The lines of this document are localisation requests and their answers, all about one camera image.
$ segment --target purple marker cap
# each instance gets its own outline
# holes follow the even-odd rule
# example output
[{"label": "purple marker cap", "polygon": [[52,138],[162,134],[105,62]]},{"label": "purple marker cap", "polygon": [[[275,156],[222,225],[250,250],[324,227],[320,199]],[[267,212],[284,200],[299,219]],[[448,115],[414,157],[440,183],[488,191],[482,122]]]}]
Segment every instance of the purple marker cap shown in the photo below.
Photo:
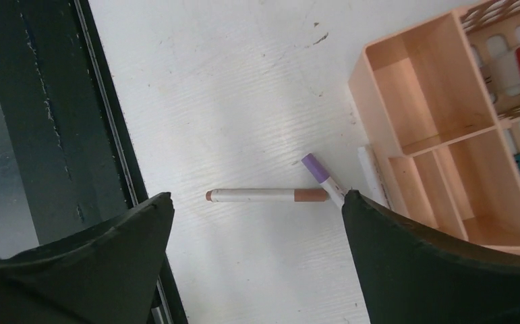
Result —
[{"label": "purple marker cap", "polygon": [[329,172],[325,170],[323,165],[317,161],[312,153],[306,155],[306,157],[304,157],[301,162],[305,165],[305,167],[308,168],[308,170],[310,170],[312,175],[315,177],[315,180],[317,180],[317,182],[320,184],[323,181],[329,179]]}]

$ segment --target organizer compartment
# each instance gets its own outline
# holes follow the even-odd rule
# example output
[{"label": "organizer compartment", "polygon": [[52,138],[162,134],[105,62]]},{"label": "organizer compartment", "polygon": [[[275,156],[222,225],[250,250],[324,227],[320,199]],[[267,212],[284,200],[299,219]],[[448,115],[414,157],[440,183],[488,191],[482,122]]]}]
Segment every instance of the organizer compartment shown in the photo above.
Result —
[{"label": "organizer compartment", "polygon": [[520,177],[498,131],[452,144],[449,153],[452,161],[446,162],[455,164],[456,173],[446,177],[454,178],[456,196],[463,195],[462,184],[468,199],[460,205],[469,241],[520,246]]},{"label": "organizer compartment", "polygon": [[494,123],[455,15],[380,40],[365,54],[403,154]]},{"label": "organizer compartment", "polygon": [[433,153],[390,159],[408,217],[448,235],[467,240],[459,210]]}]

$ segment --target white marker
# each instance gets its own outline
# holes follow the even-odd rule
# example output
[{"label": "white marker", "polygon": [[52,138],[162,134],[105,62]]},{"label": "white marker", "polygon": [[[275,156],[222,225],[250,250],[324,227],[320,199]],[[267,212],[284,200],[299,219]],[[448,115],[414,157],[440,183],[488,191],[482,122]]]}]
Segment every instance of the white marker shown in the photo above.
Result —
[{"label": "white marker", "polygon": [[375,153],[370,145],[361,146],[357,149],[357,156],[363,168],[363,174],[367,180],[367,185],[371,190],[371,199],[384,207],[391,209],[385,185],[383,184],[380,168],[375,158]]},{"label": "white marker", "polygon": [[264,201],[289,201],[307,203],[326,201],[323,189],[215,189],[206,193],[213,203],[253,203]]},{"label": "white marker", "polygon": [[304,157],[301,162],[310,170],[322,188],[327,191],[331,200],[341,209],[345,203],[345,191],[331,178],[329,172],[325,170],[312,153]]}]

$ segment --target dust speck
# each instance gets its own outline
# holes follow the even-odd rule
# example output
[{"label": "dust speck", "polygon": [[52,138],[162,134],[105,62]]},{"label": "dust speck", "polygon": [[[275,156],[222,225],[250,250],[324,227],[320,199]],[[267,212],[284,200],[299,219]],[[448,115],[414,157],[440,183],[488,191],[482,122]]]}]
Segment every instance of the dust speck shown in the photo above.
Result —
[{"label": "dust speck", "polygon": [[329,36],[329,32],[326,32],[325,35],[323,35],[322,38],[319,38],[319,40],[316,41],[316,42],[314,43],[314,45],[317,45],[317,44],[321,43],[322,41],[325,41],[325,40],[327,39],[327,36]]},{"label": "dust speck", "polygon": [[85,216],[83,215],[83,209],[81,209],[80,205],[77,205],[77,217],[79,217],[81,223],[85,223]]}]

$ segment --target white table surface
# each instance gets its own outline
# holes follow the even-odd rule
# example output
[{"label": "white table surface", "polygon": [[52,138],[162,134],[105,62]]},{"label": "white table surface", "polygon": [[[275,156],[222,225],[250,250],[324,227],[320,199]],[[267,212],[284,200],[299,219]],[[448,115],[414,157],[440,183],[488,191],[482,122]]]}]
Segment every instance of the white table surface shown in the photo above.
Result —
[{"label": "white table surface", "polygon": [[148,193],[173,193],[167,254],[190,323],[369,322],[332,202],[204,193],[315,188],[309,152],[368,193],[347,87],[362,46],[471,2],[90,0]]}]

